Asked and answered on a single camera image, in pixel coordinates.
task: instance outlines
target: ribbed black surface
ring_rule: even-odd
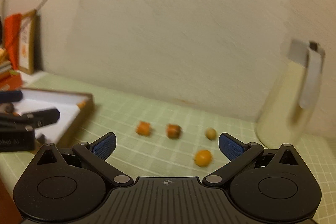
[[[34,222],[25,220],[22,224],[32,223]],[[189,177],[138,178],[130,187],[113,190],[100,208],[72,223],[260,224],[261,222],[237,211],[222,190],[204,187],[196,177]]]

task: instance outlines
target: blue gripper pad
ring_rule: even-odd
[[[116,144],[117,138],[114,133],[107,133],[91,144],[92,152],[102,160],[106,160],[115,150]]]
[[[245,152],[243,147],[223,134],[219,136],[218,144],[221,152],[229,160],[234,160]]]

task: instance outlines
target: yellow fruit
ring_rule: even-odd
[[[217,131],[214,130],[213,128],[208,128],[205,131],[205,136],[209,139],[209,140],[214,140],[217,136]]]
[[[195,163],[200,167],[206,167],[212,160],[212,155],[209,150],[200,150],[195,155]]]

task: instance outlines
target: triangular cutout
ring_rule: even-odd
[[[57,159],[55,158],[54,153],[50,149],[48,149],[44,151],[37,165],[52,164],[54,162],[57,162]]]
[[[298,165],[294,155],[290,150],[286,150],[280,159],[281,164]]]

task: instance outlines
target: silver screw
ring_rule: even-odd
[[[118,176],[115,176],[113,180],[116,183],[126,183],[126,182],[129,182],[131,179],[129,178],[129,176],[118,175]]]
[[[210,183],[219,183],[219,182],[222,181],[222,178],[220,176],[218,176],[218,175],[210,175],[210,176],[207,176],[205,178],[205,180],[207,182],[210,182]]]

